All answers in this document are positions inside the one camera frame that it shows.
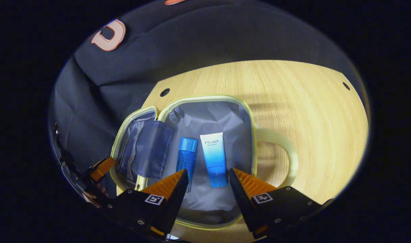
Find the white and blue tube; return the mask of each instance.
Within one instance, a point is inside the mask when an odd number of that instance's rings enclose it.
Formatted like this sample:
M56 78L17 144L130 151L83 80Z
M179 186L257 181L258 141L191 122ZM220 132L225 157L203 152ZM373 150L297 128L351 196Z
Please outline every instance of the white and blue tube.
M227 186L223 133L200 135L210 186Z

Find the bag handle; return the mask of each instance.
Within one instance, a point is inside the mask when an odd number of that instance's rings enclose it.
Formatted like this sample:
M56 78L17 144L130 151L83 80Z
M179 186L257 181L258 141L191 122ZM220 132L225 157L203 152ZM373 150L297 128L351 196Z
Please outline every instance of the bag handle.
M291 186L298 171L298 155L291 141L277 132L258 126L256 127L256 141L274 143L285 150L289 158L289 170L287 177L278 188Z

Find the dark background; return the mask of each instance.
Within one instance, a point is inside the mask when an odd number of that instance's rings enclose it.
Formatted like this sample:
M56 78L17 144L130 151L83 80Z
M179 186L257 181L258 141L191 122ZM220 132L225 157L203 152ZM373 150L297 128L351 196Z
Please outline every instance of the dark background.
M0 4L0 242L137 241L88 209L59 172L46 109L80 43L146 2ZM372 143L358 178L282 241L411 242L411 1L270 3L348 54L374 108Z

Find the orange letter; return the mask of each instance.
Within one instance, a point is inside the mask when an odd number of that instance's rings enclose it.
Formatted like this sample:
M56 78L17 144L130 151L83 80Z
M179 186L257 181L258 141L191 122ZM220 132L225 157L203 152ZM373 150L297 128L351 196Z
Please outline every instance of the orange letter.
M97 45L104 51L112 51L120 44L120 42L122 42L124 34L126 33L126 26L120 20L114 20L106 27L114 31L113 38L111 38L111 40L107 40L102 36L102 31L99 31L97 34L95 34L95 36L91 40L91 43Z

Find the open cosmetic bag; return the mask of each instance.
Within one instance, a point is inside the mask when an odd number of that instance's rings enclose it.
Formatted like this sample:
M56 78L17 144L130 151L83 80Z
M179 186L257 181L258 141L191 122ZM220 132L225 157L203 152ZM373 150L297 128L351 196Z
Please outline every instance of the open cosmetic bag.
M200 135L223 133L225 166L256 176L256 143L281 146L289 156L289 172L281 185L290 186L298 169L297 153L280 134L258 128L249 106L226 95L175 100L159 114L154 106L142 108L123 122L111 156L110 169L119 195L126 189L142 190L176 172L181 137L198 140L190 192L185 194L176 223L204 230L219 230L242 218L230 183L210 187Z

